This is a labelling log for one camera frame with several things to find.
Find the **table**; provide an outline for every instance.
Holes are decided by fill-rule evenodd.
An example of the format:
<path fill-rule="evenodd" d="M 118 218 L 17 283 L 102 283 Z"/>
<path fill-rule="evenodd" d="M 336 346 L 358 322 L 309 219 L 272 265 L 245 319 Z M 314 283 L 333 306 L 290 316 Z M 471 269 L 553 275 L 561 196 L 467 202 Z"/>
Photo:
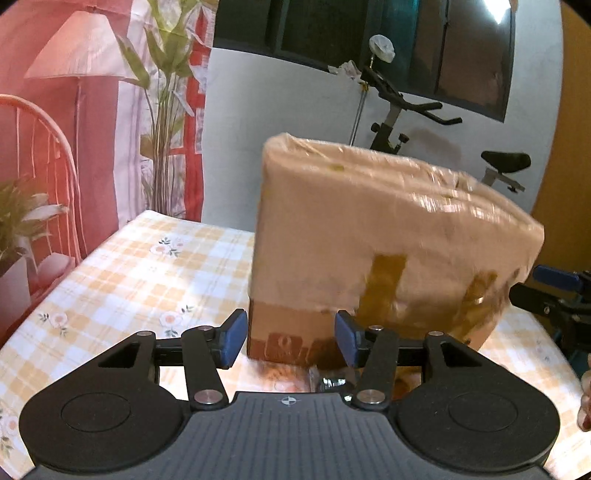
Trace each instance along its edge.
<path fill-rule="evenodd" d="M 37 391 L 139 330 L 179 336 L 247 308 L 253 244 L 249 232 L 146 211 L 88 256 L 0 351 L 0 466 L 13 478 L 33 466 L 18 415 Z M 510 308 L 481 352 L 556 404 L 562 426 L 546 468 L 560 480 L 591 470 L 591 436 L 576 426 L 579 382 L 535 319 Z M 230 398 L 237 390 L 309 390 L 307 371 L 250 360 L 245 346 L 219 373 Z M 187 398 L 182 368 L 163 368 L 161 385 Z"/>

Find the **metal pole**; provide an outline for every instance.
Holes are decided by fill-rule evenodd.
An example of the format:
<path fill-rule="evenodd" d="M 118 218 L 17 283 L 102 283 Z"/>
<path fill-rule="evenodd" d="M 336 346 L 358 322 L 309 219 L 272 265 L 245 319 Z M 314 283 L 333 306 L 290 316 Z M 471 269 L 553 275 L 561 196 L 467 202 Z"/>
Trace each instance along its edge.
<path fill-rule="evenodd" d="M 357 114 L 355 115 L 355 122 L 353 123 L 353 130 L 349 137 L 349 146 L 352 147 L 355 143 L 355 137 L 357 137 L 357 129 L 359 128 L 359 122 L 361 121 L 361 114 L 363 113 L 363 106 L 365 105 L 365 99 L 368 96 L 368 84 L 364 83 L 361 85 L 361 98 L 359 99 L 359 106 L 357 107 Z"/>

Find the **potted plant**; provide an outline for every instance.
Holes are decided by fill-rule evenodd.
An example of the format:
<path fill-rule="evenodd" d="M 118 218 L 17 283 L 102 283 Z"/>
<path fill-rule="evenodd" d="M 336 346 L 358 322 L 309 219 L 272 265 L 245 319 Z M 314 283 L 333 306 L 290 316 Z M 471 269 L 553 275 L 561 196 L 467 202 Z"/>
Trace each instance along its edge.
<path fill-rule="evenodd" d="M 47 222 L 66 211 L 48 205 L 47 193 L 32 193 L 27 182 L 0 182 L 0 330 L 31 304 L 28 274 L 37 271 L 32 242 L 47 236 Z"/>

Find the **blue gripper pad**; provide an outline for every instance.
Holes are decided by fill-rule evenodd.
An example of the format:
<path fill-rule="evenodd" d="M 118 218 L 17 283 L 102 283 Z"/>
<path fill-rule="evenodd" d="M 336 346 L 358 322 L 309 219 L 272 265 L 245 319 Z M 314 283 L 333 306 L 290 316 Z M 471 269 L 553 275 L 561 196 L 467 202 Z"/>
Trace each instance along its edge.
<path fill-rule="evenodd" d="M 335 338 L 343 354 L 345 362 L 350 367 L 356 367 L 358 362 L 357 331 L 345 317 L 345 313 L 337 312 L 335 315 Z"/>
<path fill-rule="evenodd" d="M 228 329 L 225 330 L 224 326 L 228 323 Z M 218 368 L 230 368 L 240 353 L 248 334 L 248 317 L 246 312 L 244 310 L 236 310 L 220 328 L 222 329 L 220 333 L 220 346 L 222 347 L 220 360 L 222 364 Z"/>
<path fill-rule="evenodd" d="M 557 270 L 556 268 L 538 265 L 532 273 L 535 281 L 559 288 L 564 291 L 574 291 L 581 293 L 583 291 L 583 281 L 576 273 Z"/>

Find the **floral pattern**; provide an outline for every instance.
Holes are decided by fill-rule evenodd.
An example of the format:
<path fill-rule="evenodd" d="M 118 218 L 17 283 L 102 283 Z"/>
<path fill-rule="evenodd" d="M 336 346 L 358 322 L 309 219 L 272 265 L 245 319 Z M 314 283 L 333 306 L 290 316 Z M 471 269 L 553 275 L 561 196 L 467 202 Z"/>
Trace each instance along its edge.
<path fill-rule="evenodd" d="M 2 436 L 0 437 L 0 453 L 6 458 L 10 458 L 10 452 L 14 450 L 12 438 L 18 434 L 18 417 L 6 415 L 0 408 L 0 427 Z"/>
<path fill-rule="evenodd" d="M 38 316 L 39 320 L 41 320 L 43 323 L 49 322 L 49 325 L 59 330 L 60 336 L 64 336 L 67 333 L 68 316 L 64 312 L 58 312 L 53 314 L 39 312 Z"/>
<path fill-rule="evenodd" d="M 160 315 L 160 325 L 164 327 L 164 336 L 168 338 L 178 337 L 180 327 L 185 327 L 193 312 L 194 307 L 186 303 L 179 303 L 176 312 L 172 310 Z"/>
<path fill-rule="evenodd" d="M 178 258 L 183 247 L 184 242 L 181 239 L 171 239 L 170 237 L 165 236 L 150 248 L 150 252 L 162 257 Z"/>

